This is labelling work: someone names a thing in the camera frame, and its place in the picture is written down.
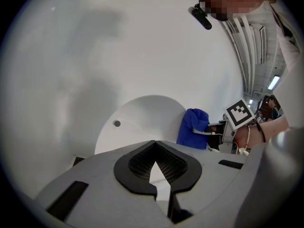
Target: hand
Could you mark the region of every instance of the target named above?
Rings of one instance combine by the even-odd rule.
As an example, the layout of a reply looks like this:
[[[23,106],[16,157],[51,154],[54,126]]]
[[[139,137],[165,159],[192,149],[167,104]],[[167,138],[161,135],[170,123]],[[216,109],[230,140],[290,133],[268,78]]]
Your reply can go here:
[[[242,126],[237,130],[237,133],[233,139],[237,143],[238,148],[245,148],[248,139],[248,127]]]

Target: black slot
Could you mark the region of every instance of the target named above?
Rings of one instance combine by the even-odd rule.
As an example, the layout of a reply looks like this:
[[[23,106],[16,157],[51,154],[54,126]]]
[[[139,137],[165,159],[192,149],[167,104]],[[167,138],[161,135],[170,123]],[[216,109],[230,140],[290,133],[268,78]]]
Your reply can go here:
[[[47,209],[47,212],[57,219],[64,221],[88,185],[81,181],[74,181]]]
[[[225,165],[225,166],[228,166],[228,167],[232,167],[232,168],[235,168],[235,169],[241,169],[243,164],[242,163],[238,163],[238,162],[231,162],[231,161],[227,161],[227,160],[221,160],[219,162],[219,164],[221,165]]]

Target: white curved wall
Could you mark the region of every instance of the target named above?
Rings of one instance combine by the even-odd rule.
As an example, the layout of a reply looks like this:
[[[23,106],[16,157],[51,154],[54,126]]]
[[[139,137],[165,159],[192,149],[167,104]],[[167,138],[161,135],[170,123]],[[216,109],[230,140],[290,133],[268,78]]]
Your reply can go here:
[[[210,121],[241,97],[229,38],[189,13],[197,0],[30,0],[3,47],[3,158],[34,197],[73,154],[94,154],[124,103],[165,95]]]

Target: small hole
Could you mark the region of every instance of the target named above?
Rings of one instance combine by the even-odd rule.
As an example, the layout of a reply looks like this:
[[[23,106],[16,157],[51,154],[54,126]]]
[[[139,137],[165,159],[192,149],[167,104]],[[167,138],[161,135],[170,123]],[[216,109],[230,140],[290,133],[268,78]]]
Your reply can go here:
[[[119,127],[120,124],[121,124],[120,121],[118,121],[118,120],[115,120],[115,121],[114,121],[114,126],[115,126],[115,127]]]

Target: gray plastic surface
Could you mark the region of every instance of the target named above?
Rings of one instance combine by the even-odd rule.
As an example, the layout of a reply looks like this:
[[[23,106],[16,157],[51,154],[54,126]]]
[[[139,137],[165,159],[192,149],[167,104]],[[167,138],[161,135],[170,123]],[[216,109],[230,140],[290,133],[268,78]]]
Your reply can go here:
[[[303,175],[303,137],[304,129],[280,133],[270,143],[252,148],[248,157],[202,151],[163,141],[196,158],[202,165],[202,175],[195,186],[190,191],[176,194],[180,208],[194,215],[174,226],[232,228],[261,225],[282,205]],[[42,190],[37,203],[46,209],[73,181],[84,181],[89,187],[68,216],[67,224],[75,228],[173,226],[153,196],[130,193],[114,176],[113,167],[118,158],[147,142],[82,161]],[[218,164],[220,160],[244,165],[238,170]]]
[[[222,142],[223,143],[233,143],[234,135],[235,135],[236,132],[237,132],[237,129],[233,130],[230,122],[227,120],[226,125],[225,125],[225,130],[224,130],[224,133],[223,133]]]
[[[36,201],[46,209],[72,182],[83,181],[89,186],[65,223],[77,228],[170,226],[172,222],[157,205],[154,196],[133,194],[114,176],[115,162],[147,142],[83,160],[47,185]]]
[[[49,213],[47,213],[41,206],[37,204],[33,199],[28,197],[22,192],[16,191],[20,201],[22,204],[33,214],[36,218],[41,222],[41,224],[45,227],[50,228],[71,228],[71,226],[67,226],[65,223],[60,221],[59,219],[53,217]]]
[[[231,184],[241,171],[221,165],[219,161],[228,160],[244,163],[246,160],[246,157],[241,155],[202,151],[176,143],[163,142],[178,151],[194,157],[202,166],[201,177],[195,186],[190,191],[181,192],[176,195],[180,207],[190,211],[192,214],[197,214],[207,207]]]

